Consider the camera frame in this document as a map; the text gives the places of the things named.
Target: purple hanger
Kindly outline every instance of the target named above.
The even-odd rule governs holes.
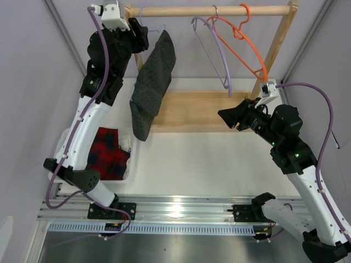
[[[219,73],[218,73],[218,70],[217,70],[216,66],[214,65],[213,60],[212,60],[211,56],[209,55],[209,53],[208,53],[208,51],[207,51],[205,45],[204,45],[203,42],[201,41],[199,35],[196,33],[196,26],[197,26],[197,20],[198,20],[198,19],[200,19],[202,22],[205,23],[205,25],[208,27],[208,29],[209,29],[210,32],[212,33],[212,35],[213,35],[213,37],[214,37],[214,40],[216,41],[216,44],[217,44],[218,49],[219,49],[219,52],[220,52],[220,56],[222,57],[222,60],[223,60],[224,69],[225,69],[226,77],[225,77],[224,81],[223,81],[222,78],[220,77],[220,75],[219,75]],[[209,22],[207,22],[205,19],[200,18],[200,17],[194,17],[194,18],[191,20],[191,23],[192,23],[192,25],[193,25],[193,29],[194,29],[194,32],[195,32],[197,38],[199,39],[199,41],[200,41],[200,43],[201,43],[203,49],[205,50],[205,52],[206,52],[208,58],[209,58],[210,61],[211,61],[212,66],[214,67],[214,70],[215,70],[216,73],[217,73],[218,78],[220,79],[220,81],[221,81],[223,87],[224,87],[225,89],[228,90],[228,96],[231,97],[231,90],[232,90],[232,88],[231,88],[231,78],[230,78],[230,75],[229,75],[229,69],[228,69],[227,59],[225,58],[224,51],[223,51],[222,45],[221,45],[221,43],[220,43],[220,41],[219,41],[219,39],[218,39],[218,37],[217,37],[217,34],[215,33],[215,31],[214,31],[214,29],[213,29],[213,25],[211,25],[211,24],[210,24]]]

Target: black mounting plate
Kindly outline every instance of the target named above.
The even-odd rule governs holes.
[[[135,219],[135,214],[137,212],[136,203],[118,203],[117,209],[127,212],[131,219]],[[110,211],[101,208],[96,204],[90,204],[88,211],[88,219],[98,219],[98,220],[124,220],[123,214],[115,211]]]
[[[228,209],[229,212],[233,212],[235,222],[261,222],[269,223],[271,220],[264,218],[261,220],[255,219],[253,212],[251,210],[250,204],[234,204],[233,209]]]

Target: metal floor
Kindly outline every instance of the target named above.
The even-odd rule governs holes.
[[[310,262],[287,232],[258,244],[252,237],[125,234],[107,242],[87,237],[52,247],[79,235],[83,234],[48,232],[39,262]]]

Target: gray wall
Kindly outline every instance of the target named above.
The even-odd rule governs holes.
[[[82,75],[40,0],[0,9],[0,222],[13,216],[4,263],[22,262],[48,183],[42,164],[70,125]]]
[[[333,132],[341,149],[329,140],[323,157],[322,174],[336,203],[351,221],[351,1],[337,0],[307,50],[297,70],[289,79],[315,84],[323,89],[333,104]],[[323,98],[303,87],[287,89],[288,99],[298,107],[304,125],[302,138],[317,155],[324,139],[329,112]]]

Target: wooden shelf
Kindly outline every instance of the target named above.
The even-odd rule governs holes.
[[[152,133],[233,132],[217,112],[233,108],[248,98],[248,91],[168,92],[162,100],[158,116],[151,127]]]

